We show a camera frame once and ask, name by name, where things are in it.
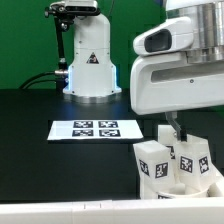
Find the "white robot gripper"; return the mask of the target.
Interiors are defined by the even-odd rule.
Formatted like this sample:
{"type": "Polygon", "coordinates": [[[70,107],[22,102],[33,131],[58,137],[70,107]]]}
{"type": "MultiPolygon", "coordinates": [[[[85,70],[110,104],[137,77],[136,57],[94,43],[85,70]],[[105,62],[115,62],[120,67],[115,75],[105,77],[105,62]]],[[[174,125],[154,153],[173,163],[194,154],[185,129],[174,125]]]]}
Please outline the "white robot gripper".
{"type": "Polygon", "coordinates": [[[139,115],[166,112],[177,140],[185,142],[186,128],[177,122],[176,111],[224,104],[224,61],[189,64],[184,52],[138,57],[130,97],[139,115]]]}

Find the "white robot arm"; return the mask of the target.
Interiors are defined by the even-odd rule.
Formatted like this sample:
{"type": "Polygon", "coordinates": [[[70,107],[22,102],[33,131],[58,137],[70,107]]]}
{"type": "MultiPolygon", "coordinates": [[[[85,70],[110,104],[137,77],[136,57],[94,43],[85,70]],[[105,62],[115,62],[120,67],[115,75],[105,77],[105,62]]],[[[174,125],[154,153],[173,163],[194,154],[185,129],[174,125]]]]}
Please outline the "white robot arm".
{"type": "MultiPolygon", "coordinates": [[[[139,115],[164,112],[185,141],[178,111],[224,104],[224,0],[167,0],[166,13],[165,22],[133,41],[131,107],[139,115]]],[[[76,55],[64,92],[81,102],[118,92],[99,19],[78,19],[75,26],[76,55]]]]}

